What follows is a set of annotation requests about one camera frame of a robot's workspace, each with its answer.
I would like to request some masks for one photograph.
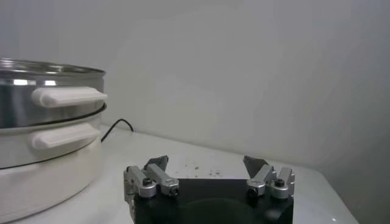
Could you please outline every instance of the black screw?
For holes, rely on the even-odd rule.
[[[285,181],[282,179],[276,179],[275,180],[275,186],[276,187],[283,187],[285,185]]]
[[[255,198],[255,197],[258,196],[258,195],[257,195],[257,190],[254,189],[254,188],[249,188],[247,194],[248,194],[248,196],[249,196],[250,198]]]
[[[143,185],[143,186],[148,186],[148,185],[150,185],[150,184],[152,184],[152,180],[151,180],[149,177],[144,178],[144,179],[142,180],[142,185]]]
[[[178,188],[172,188],[169,193],[171,193],[171,196],[176,197],[179,195],[179,189]]]

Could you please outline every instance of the white table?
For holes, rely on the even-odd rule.
[[[123,196],[123,170],[129,165],[141,167],[149,158],[162,155],[169,156],[166,172],[177,178],[249,178],[243,155],[115,128],[103,142],[104,165],[99,177],[67,201],[13,223],[132,223]],[[294,223],[357,223],[322,174],[267,162],[277,171],[281,166],[292,167],[296,174]]]

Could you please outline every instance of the stainless steel pot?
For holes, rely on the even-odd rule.
[[[0,59],[0,128],[66,122],[103,109],[104,71]]]

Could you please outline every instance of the pot handle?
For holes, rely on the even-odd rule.
[[[62,128],[36,131],[30,135],[30,145],[37,150],[45,150],[78,141],[92,141],[99,135],[100,131],[89,123],[81,123]]]
[[[38,88],[31,94],[32,101],[41,107],[56,108],[105,100],[107,95],[91,87]]]

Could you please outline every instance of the cable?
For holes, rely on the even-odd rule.
[[[111,125],[110,129],[108,129],[108,131],[103,135],[103,138],[101,139],[101,142],[103,142],[103,141],[107,138],[108,134],[110,134],[110,132],[113,130],[113,128],[115,128],[115,126],[116,126],[119,122],[121,122],[121,121],[125,122],[125,123],[129,126],[129,128],[130,128],[130,130],[131,130],[132,132],[135,132],[133,126],[132,126],[127,120],[125,120],[125,119],[123,119],[123,118],[120,118],[120,119],[118,119],[113,125]]]

